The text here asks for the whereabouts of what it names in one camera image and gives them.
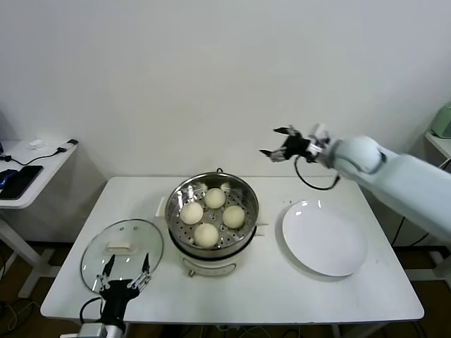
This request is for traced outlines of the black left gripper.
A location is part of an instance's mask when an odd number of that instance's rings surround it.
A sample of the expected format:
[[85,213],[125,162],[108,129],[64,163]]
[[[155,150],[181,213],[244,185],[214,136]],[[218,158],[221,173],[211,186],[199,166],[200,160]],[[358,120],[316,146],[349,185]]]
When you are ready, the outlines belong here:
[[93,284],[93,289],[103,289],[100,291],[101,297],[105,300],[100,318],[103,324],[123,324],[128,302],[137,298],[138,289],[144,289],[151,279],[149,254],[147,253],[141,273],[135,279],[109,282],[115,259],[116,255],[113,254],[101,260],[101,272],[96,274]]

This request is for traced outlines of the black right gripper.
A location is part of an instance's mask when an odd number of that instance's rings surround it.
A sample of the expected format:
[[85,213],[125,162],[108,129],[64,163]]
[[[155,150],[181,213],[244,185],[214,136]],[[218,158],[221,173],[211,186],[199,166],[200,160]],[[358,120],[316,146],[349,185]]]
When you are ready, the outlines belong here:
[[267,149],[260,149],[259,152],[269,158],[272,162],[283,162],[287,158],[293,156],[309,157],[311,152],[309,151],[309,145],[311,141],[303,138],[299,135],[299,131],[292,125],[288,127],[278,127],[273,130],[278,134],[287,135],[287,139],[284,142],[284,146],[270,151]]

